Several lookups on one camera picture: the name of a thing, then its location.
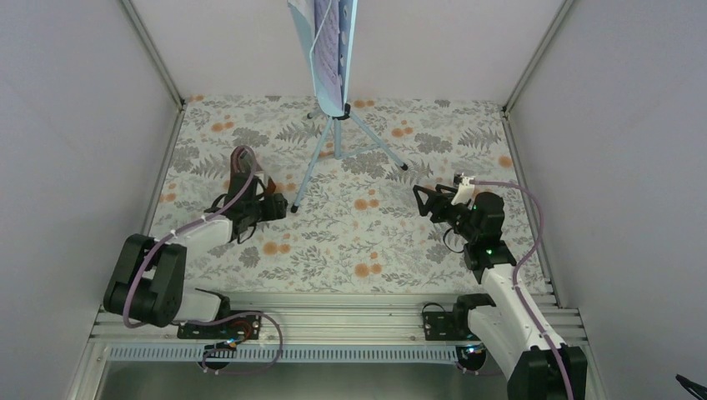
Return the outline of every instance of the white wall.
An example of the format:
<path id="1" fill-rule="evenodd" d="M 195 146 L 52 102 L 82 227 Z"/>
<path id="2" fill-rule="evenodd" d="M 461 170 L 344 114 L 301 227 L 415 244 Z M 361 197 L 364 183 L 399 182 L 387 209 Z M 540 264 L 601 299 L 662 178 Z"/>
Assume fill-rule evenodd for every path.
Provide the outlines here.
<path id="1" fill-rule="evenodd" d="M 580 1 L 511 112 L 612 399 L 707 384 L 706 18 L 701 0 Z"/>
<path id="2" fill-rule="evenodd" d="M 118 2 L 0 10 L 0 392 L 64 398 L 176 108 Z"/>
<path id="3" fill-rule="evenodd" d="M 312 94 L 286 0 L 133 0 L 182 95 Z M 505 103 L 561 0 L 362 0 L 350 98 Z"/>

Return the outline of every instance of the robotic arm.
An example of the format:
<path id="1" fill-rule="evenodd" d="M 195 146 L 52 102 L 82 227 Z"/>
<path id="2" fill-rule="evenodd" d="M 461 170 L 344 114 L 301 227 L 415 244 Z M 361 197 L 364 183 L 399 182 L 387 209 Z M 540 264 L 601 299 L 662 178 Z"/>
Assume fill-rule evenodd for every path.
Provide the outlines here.
<path id="1" fill-rule="evenodd" d="M 482 192 L 471 205 L 473 178 L 456 175 L 454 184 L 457 187 L 437 185 L 435 190 L 415 186 L 413 193 L 420 215 L 431 213 L 432 223 L 448 223 L 467 241 L 464 262 L 486 291 L 457 299 L 452 311 L 456 327 L 478 336 L 493 354 L 508 380 L 509 399 L 567 398 L 552 343 L 561 356 L 574 399 L 584 400 L 586 356 L 553 330 L 517 278 L 517 263 L 501 240 L 504 200 Z M 421 193 L 427 195 L 425 201 Z"/>
<path id="2" fill-rule="evenodd" d="M 152 278 L 138 277 L 138 272 L 157 240 L 141 234 L 128 237 L 103 297 L 106 311 L 122 315 L 126 302 L 132 300 L 128 316 L 160 328 L 172 322 L 210 322 L 228 316 L 227 297 L 184 287 L 186 264 L 211 248 L 234 240 L 238 243 L 247 240 L 257 223 L 285 218 L 288 206 L 282 194 L 274 193 L 274 183 L 259 170 L 257 163 L 250 161 L 245 151 L 234 151 L 232 160 L 228 192 L 217 197 L 212 207 L 204 211 L 202 223 L 180 234 L 172 231 L 172 239 L 149 260 L 146 271 L 154 269 Z M 242 169 L 253 169 L 249 183 L 249 173 L 241 172 Z M 232 202 L 242 190 L 241 196 Z M 225 205 L 233 204 L 219 212 L 218 203 L 222 199 Z M 249 229 L 249 236 L 242 239 Z M 128 299 L 135 279 L 139 279 L 137 290 L 133 298 Z"/>

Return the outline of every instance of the light blue board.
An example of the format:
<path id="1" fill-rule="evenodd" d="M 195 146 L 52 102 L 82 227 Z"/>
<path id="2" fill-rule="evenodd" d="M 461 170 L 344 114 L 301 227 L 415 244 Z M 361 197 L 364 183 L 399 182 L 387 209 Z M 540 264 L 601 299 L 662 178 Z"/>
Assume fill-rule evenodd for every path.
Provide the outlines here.
<path id="1" fill-rule="evenodd" d="M 338 2 L 339 30 L 341 31 L 341 34 L 339 34 L 338 44 L 339 56 L 341 57 L 338 65 L 338 74 L 341 77 L 341 82 L 343 85 L 342 103 L 346 103 L 348 99 L 348 71 L 351 66 L 351 50 L 354 42 L 354 23 L 356 21 L 357 5 L 358 0 L 339 0 Z M 294 26 L 297 29 L 297 35 L 299 37 L 299 43 L 302 46 L 304 59 L 307 61 L 309 71 L 313 76 L 314 94 L 317 96 L 319 107 L 327 115 L 332 117 L 341 117 L 343 115 L 343 109 L 336 106 L 335 102 L 329 98 L 326 90 L 324 89 L 324 85 L 319 80 L 316 71 L 313 71 L 312 63 L 309 60 L 309 50 L 312 48 L 312 36 L 314 36 L 312 33 L 312 28 L 307 23 L 307 18 L 305 18 L 297 8 L 289 4 L 289 9 L 292 13 Z M 343 43 L 344 36 L 347 39 L 345 44 Z"/>

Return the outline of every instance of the table surface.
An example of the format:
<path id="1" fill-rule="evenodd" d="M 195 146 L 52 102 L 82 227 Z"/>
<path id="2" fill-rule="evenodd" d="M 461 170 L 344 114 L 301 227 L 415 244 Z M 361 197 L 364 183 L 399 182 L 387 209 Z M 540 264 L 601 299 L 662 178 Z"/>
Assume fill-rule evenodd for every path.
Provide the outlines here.
<path id="1" fill-rule="evenodd" d="M 499 106 L 490 102 L 361 99 L 359 115 L 401 157 L 402 172 L 382 150 L 323 160 L 297 214 L 260 223 L 243 244 L 230 243 L 187 265 L 187 285 L 222 292 L 476 293 L 461 254 L 442 242 L 445 224 L 420 217 L 414 184 L 451 185 L 455 171 L 484 180 L 516 181 Z M 313 97 L 196 96 L 188 103 L 160 195 L 151 234 L 161 237 L 195 218 L 228 187 L 228 157 L 252 147 L 290 203 L 302 182 L 324 117 L 307 120 Z M 344 151 L 369 137 L 342 123 Z M 330 154 L 328 142 L 321 155 Z M 504 240 L 516 259 L 532 245 L 520 193 L 490 190 L 505 201 Z M 449 245 L 463 242 L 450 234 Z M 537 257 L 521 278 L 545 291 Z"/>

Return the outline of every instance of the gray floor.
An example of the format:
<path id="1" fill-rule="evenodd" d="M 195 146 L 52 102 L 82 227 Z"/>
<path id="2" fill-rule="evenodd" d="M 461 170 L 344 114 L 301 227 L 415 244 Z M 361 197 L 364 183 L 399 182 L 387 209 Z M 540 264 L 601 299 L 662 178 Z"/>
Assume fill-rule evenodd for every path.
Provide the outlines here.
<path id="1" fill-rule="evenodd" d="M 503 376 L 467 376 L 447 365 L 282 363 L 254 377 L 204 374 L 190 362 L 113 362 L 108 368 L 102 400 L 507 398 Z"/>

